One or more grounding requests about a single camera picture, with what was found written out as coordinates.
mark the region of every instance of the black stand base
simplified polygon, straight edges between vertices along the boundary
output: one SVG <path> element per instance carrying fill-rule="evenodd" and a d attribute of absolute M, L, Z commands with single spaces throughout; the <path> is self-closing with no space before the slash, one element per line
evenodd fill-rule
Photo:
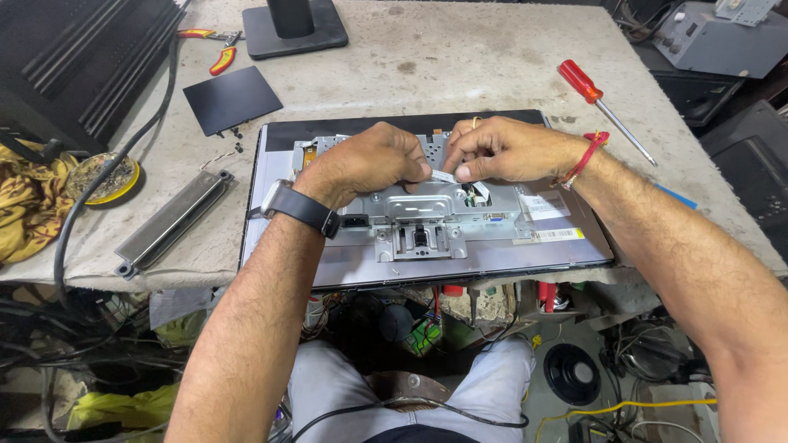
<path fill-rule="evenodd" d="M 252 60 L 303 54 L 348 44 L 348 34 L 331 0 L 310 0 L 314 33 L 296 39 L 280 39 L 267 6 L 243 10 L 243 35 Z"/>

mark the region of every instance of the watch strap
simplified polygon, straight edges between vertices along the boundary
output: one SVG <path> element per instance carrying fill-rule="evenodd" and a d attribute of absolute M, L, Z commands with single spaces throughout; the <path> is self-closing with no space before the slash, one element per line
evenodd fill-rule
<path fill-rule="evenodd" d="M 331 240 L 340 229 L 341 217 L 336 212 L 287 186 L 279 187 L 266 212 L 268 210 L 283 212 L 302 221 Z"/>

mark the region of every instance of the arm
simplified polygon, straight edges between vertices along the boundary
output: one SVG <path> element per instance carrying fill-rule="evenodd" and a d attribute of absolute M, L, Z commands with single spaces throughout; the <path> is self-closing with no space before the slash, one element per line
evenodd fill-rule
<path fill-rule="evenodd" d="M 315 159 L 293 189 L 338 209 L 356 192 L 429 178 L 418 139 L 379 123 Z M 264 441 L 288 384 L 325 238 L 273 217 L 191 353 L 165 440 Z"/>
<path fill-rule="evenodd" d="M 444 170 L 461 181 L 562 177 L 589 141 L 494 117 L 459 122 Z M 660 294 L 712 369 L 726 441 L 780 441 L 788 387 L 788 292 L 709 220 L 598 150 L 573 189 Z"/>

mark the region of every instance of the light gray jeans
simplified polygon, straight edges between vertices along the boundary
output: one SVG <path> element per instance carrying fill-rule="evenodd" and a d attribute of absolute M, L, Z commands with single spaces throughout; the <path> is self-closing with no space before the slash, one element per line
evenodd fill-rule
<path fill-rule="evenodd" d="M 519 423 L 520 401 L 535 365 L 528 340 L 509 336 L 476 357 L 446 403 L 486 419 Z M 324 341 L 299 346 L 288 391 L 293 434 L 326 412 L 379 401 L 348 359 Z M 522 441 L 522 429 L 479 423 L 443 408 L 415 412 L 373 408 L 324 419 L 304 433 L 299 443 L 361 443 L 385 430 L 414 424 L 453 430 L 482 443 Z"/>

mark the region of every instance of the red screwdriver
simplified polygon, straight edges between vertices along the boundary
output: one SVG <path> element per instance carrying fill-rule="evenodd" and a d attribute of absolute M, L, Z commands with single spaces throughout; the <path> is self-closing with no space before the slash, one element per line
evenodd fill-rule
<path fill-rule="evenodd" d="M 652 165 L 656 166 L 656 162 L 654 161 L 652 156 L 643 147 L 643 145 L 641 145 L 640 142 L 638 142 L 637 139 L 635 139 L 635 136 L 632 135 L 632 132 L 630 132 L 623 125 L 623 123 L 621 123 L 621 121 L 619 121 L 619 119 L 616 118 L 612 112 L 610 112 L 608 107 L 605 106 L 604 103 L 602 103 L 603 92 L 597 89 L 596 87 L 594 87 L 591 79 L 582 71 L 582 69 L 580 69 L 577 63 L 575 63 L 572 60 L 565 60 L 558 67 L 558 72 L 561 74 L 561 76 L 564 79 L 566 79 L 569 82 L 570 85 L 572 85 L 572 87 L 577 92 L 580 93 L 580 95 L 585 97 L 585 100 L 590 105 L 597 105 L 597 108 L 599 108 L 604 115 L 608 116 L 610 121 L 613 122 L 613 125 L 615 125 L 615 127 L 618 128 L 619 131 L 621 131 L 624 134 L 624 136 L 630 142 L 632 142 L 633 145 L 635 145 L 635 147 L 641 152 L 641 154 L 643 154 L 643 156 L 646 157 L 649 160 L 649 162 L 651 162 Z"/>

